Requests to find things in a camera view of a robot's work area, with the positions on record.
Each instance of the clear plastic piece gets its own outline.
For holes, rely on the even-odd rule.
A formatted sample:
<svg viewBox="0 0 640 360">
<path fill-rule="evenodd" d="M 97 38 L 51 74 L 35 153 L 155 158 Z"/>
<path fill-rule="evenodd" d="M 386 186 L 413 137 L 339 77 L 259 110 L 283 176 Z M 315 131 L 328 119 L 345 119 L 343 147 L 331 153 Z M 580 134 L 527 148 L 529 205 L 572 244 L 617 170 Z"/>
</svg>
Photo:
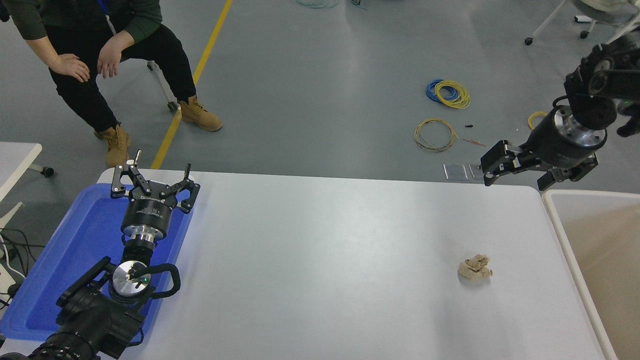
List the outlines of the clear plastic piece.
<svg viewBox="0 0 640 360">
<path fill-rule="evenodd" d="M 482 167 L 478 164 L 469 164 L 469 173 L 473 180 L 482 180 L 484 176 Z"/>
<path fill-rule="evenodd" d="M 444 164 L 444 174 L 447 177 L 447 180 L 469 180 L 469 177 L 467 176 L 467 167 L 464 164 Z"/>
</svg>

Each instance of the lanyard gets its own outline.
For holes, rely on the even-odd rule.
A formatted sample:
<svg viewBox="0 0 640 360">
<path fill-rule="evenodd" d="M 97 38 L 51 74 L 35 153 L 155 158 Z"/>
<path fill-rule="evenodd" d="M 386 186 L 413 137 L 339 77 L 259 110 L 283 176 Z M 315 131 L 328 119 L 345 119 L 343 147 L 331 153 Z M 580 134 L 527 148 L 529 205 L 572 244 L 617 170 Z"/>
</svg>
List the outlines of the lanyard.
<svg viewBox="0 0 640 360">
<path fill-rule="evenodd" d="M 107 1 L 108 0 L 97 0 L 98 1 L 98 5 L 100 5 L 100 8 L 102 9 L 102 12 L 107 15 Z"/>
<path fill-rule="evenodd" d="M 102 9 L 102 12 L 104 13 L 104 16 L 107 18 L 107 24 L 109 24 L 109 29 L 111 29 L 111 32 L 116 35 L 116 29 L 113 27 L 113 24 L 111 23 L 111 19 L 109 19 L 109 14 L 107 12 L 107 1 L 108 0 L 97 0 L 98 1 L 98 5 L 100 5 L 100 8 Z"/>
</svg>

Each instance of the blue tray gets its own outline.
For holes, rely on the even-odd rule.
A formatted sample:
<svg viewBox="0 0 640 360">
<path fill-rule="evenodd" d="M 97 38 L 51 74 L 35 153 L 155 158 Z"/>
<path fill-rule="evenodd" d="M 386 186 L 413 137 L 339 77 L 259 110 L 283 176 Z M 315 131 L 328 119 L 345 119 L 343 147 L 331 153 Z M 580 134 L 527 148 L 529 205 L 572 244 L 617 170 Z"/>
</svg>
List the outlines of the blue tray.
<svg viewBox="0 0 640 360">
<path fill-rule="evenodd" d="M 110 187 L 91 185 L 71 205 L 0 321 L 0 331 L 7 338 L 46 340 L 59 327 L 58 297 L 104 256 L 115 264 L 120 261 L 124 248 L 120 224 L 128 201 L 111 199 Z M 173 212 L 167 236 L 158 242 L 151 265 L 175 263 L 191 214 Z M 151 283 L 156 291 L 164 291 L 170 279 L 165 273 L 153 277 Z M 147 316 L 142 327 L 145 335 L 150 333 L 159 306 L 160 300 L 151 300 L 140 311 Z"/>
</svg>

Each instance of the black pants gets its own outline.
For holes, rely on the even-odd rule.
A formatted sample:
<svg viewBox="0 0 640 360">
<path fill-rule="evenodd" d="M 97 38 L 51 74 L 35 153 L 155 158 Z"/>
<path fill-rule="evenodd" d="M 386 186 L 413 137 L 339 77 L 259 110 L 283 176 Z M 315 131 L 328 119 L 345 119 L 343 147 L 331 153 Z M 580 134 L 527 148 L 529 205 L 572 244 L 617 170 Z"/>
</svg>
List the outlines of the black pants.
<svg viewBox="0 0 640 360">
<path fill-rule="evenodd" d="M 112 37 L 110 30 L 79 32 L 47 26 L 47 35 L 58 54 L 75 54 L 91 72 L 89 81 L 81 83 L 71 76 L 49 69 L 58 86 L 58 94 L 94 130 L 101 132 L 116 126 L 118 121 L 95 82 L 98 55 L 102 46 Z M 161 25 L 146 39 L 125 49 L 122 57 L 154 60 L 163 71 L 173 95 L 179 100 L 184 101 L 196 94 L 189 59 L 182 49 L 182 43 L 166 26 Z"/>
</svg>

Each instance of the green sweater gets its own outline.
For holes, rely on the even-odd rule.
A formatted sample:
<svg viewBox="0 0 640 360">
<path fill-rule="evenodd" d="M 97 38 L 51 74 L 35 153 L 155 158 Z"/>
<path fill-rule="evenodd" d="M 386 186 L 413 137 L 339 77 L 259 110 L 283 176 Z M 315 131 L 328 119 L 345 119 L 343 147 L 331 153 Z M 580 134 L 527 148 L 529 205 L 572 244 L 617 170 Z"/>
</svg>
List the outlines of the green sweater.
<svg viewBox="0 0 640 360">
<path fill-rule="evenodd" d="M 47 36 L 45 25 L 78 31 L 108 29 L 98 0 L 2 0 L 25 40 Z M 140 42 L 160 27 L 159 0 L 105 0 L 116 29 Z"/>
</svg>

